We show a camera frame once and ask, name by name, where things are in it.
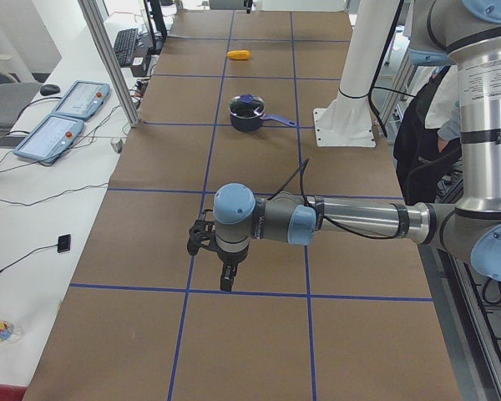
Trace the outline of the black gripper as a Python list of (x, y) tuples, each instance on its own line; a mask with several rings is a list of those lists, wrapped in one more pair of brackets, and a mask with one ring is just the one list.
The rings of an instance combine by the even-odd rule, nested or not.
[(231, 243), (216, 240), (215, 242), (218, 246), (217, 255), (224, 262), (220, 274), (220, 289), (223, 292), (231, 292), (237, 275), (238, 264), (247, 258), (250, 241), (244, 240)]

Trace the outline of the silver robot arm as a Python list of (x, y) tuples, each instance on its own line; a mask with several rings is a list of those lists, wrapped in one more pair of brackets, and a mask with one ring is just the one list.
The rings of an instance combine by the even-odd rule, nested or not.
[(412, 44), (444, 51), (458, 67), (463, 196), (453, 205), (373, 205), (289, 193), (267, 200), (224, 185), (211, 241), (222, 290), (231, 290), (251, 240), (307, 245), (317, 231), (336, 228), (434, 246), (501, 282), (501, 1), (418, 1)]

